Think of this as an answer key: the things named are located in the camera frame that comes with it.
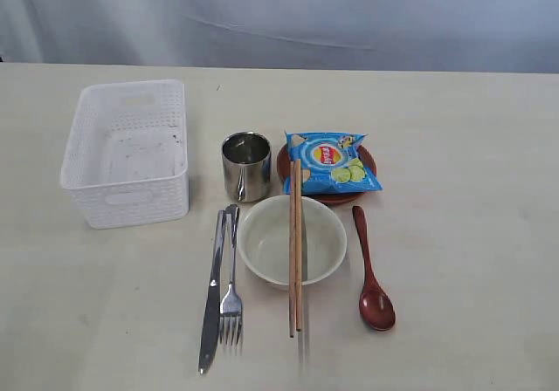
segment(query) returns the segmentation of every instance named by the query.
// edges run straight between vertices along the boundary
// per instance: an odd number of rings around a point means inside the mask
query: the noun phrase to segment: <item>metal fork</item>
[[[239,209],[237,205],[229,205],[225,209],[225,223],[229,231],[231,244],[231,276],[227,293],[219,306],[219,342],[225,338],[225,344],[238,343],[243,330],[243,301],[235,292],[235,254],[237,253],[237,226]]]

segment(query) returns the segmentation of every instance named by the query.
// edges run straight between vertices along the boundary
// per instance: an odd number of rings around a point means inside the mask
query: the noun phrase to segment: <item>white plastic basket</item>
[[[60,185],[95,229],[184,216],[189,209],[184,84],[166,79],[86,88]]]

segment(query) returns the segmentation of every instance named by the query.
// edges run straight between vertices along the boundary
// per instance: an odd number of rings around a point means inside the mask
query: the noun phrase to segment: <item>wooden spoon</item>
[[[390,298],[384,293],[373,274],[367,239],[367,220],[360,206],[353,207],[353,219],[365,263],[365,282],[359,298],[359,313],[369,327],[381,332],[390,330],[396,323],[396,314]]]

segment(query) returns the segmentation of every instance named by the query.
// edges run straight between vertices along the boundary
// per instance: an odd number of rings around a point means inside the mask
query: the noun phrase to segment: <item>wooden plate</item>
[[[373,157],[369,153],[369,151],[367,151],[367,148],[365,148],[363,145],[360,145],[357,149],[357,153],[359,154],[359,159],[363,162],[363,164],[366,167],[370,168],[373,172],[373,175],[376,176],[375,160],[373,160]],[[278,175],[281,179],[281,182],[283,183],[289,176],[289,154],[287,153],[287,144],[284,145],[283,148],[278,152],[276,162]],[[336,195],[308,195],[308,197],[312,197],[316,201],[322,202],[325,205],[334,206],[354,201],[363,193],[365,192],[340,193]]]

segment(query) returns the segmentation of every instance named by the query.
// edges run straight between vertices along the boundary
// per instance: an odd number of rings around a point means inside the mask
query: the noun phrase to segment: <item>butter knife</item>
[[[224,236],[225,218],[224,212],[220,210],[217,214],[216,239],[213,246],[208,299],[206,300],[202,338],[200,339],[200,357],[198,359],[198,372],[200,374],[208,372],[216,354],[217,336],[219,333],[219,271],[224,251]]]

